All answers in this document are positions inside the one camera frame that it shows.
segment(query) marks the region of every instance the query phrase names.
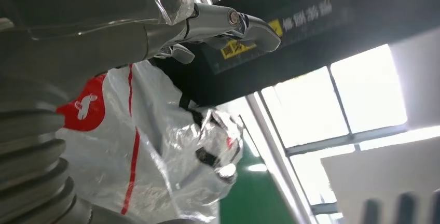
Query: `red stripe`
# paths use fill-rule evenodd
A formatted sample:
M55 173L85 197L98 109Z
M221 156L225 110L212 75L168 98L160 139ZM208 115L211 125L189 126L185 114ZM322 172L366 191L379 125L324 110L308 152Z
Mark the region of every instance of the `red stripe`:
M131 98L133 97L133 86L131 85L131 80L133 79L133 64L130 64L130 73L128 74L128 86L130 87L130 93L128 95L128 112L131 117Z
M127 192L125 194L124 205L121 210L121 214L125 215L130 206L131 193L133 193L134 180L136 179L136 164L138 162L140 136L138 129L136 128L136 134L134 135L133 156L131 157L131 171L130 182L128 183Z
M133 87L131 84L131 80L133 79L132 67L133 64L130 64L130 73L128 75L128 86L130 87L130 94L128 96L128 111L130 113L130 117L131 117L131 99L133 97ZM135 129L135 134L134 134L134 144L133 144L133 155L131 157L130 181L128 183L124 204L121 210L121 214L123 215L127 213L128 207L130 206L131 194L133 193L134 181L136 180L136 164L138 163L140 135L138 128L135 127L134 129Z

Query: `black machine panel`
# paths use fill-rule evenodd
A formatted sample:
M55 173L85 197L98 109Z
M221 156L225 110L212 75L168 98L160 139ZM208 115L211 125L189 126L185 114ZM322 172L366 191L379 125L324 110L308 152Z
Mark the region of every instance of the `black machine panel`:
M234 43L223 51L188 45L196 55L191 64L155 61L201 105L236 99L440 25L437 0L221 0L217 4L271 22L281 31L282 43L268 54Z

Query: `green floor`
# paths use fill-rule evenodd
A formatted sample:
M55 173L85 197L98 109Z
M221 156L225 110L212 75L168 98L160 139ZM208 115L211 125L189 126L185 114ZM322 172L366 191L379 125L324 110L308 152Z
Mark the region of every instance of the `green floor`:
M244 146L243 158L238 164L238 180L220 203L221 224L294 223L270 174L247 169L264 162L251 153L246 142Z

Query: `clear plastic film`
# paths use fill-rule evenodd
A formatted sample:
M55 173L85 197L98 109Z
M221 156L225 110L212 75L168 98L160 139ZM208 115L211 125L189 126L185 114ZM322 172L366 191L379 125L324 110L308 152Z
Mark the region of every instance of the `clear plastic film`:
M228 114L195 108L148 61L91 80L58 112L78 195L140 223L218 220L242 156Z
M6 0L0 17L34 37L85 34L115 24L141 21L176 24L193 13L194 0Z

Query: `robotic arm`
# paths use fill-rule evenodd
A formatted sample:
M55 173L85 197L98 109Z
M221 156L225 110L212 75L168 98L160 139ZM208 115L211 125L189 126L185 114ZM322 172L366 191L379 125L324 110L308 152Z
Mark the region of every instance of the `robotic arm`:
M59 158L65 141L54 133L64 120L55 110L91 77L152 57L189 63L185 42L219 49L237 39L267 52L280 43L261 19L205 4L182 17L174 9L183 4L0 0L0 224L134 223L76 196L68 162Z

